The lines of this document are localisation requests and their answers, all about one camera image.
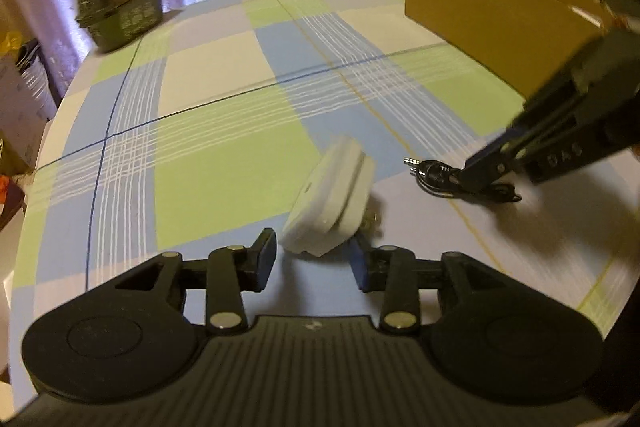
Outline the white charger plug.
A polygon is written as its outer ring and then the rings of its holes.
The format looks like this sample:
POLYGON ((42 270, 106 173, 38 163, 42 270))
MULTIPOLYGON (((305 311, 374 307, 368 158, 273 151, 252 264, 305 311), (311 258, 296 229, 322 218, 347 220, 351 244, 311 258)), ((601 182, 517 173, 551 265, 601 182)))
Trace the white charger plug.
POLYGON ((375 178, 375 160, 350 136, 335 140, 300 189, 279 243, 291 254, 322 257, 360 228, 375 178))

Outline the open cardboard box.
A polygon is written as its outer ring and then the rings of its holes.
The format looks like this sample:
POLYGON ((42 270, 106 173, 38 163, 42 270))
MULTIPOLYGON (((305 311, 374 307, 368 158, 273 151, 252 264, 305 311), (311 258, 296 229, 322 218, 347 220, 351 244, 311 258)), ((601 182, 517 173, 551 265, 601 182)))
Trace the open cardboard box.
POLYGON ((405 0, 405 13, 524 98, 614 25, 594 0, 405 0))

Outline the checked tablecloth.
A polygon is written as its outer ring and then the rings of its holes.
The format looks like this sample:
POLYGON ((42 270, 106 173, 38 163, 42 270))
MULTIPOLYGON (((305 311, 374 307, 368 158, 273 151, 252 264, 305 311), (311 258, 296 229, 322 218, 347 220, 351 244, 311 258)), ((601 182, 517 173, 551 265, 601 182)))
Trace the checked tablecloth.
POLYGON ((462 251, 608 332, 639 277, 639 165, 623 153, 486 208, 423 193, 405 159, 461 165, 521 95, 413 23, 404 0, 208 0, 90 54, 38 158, 10 322, 14 402, 37 317, 162 251, 283 227, 339 136, 375 160, 383 244, 462 251))

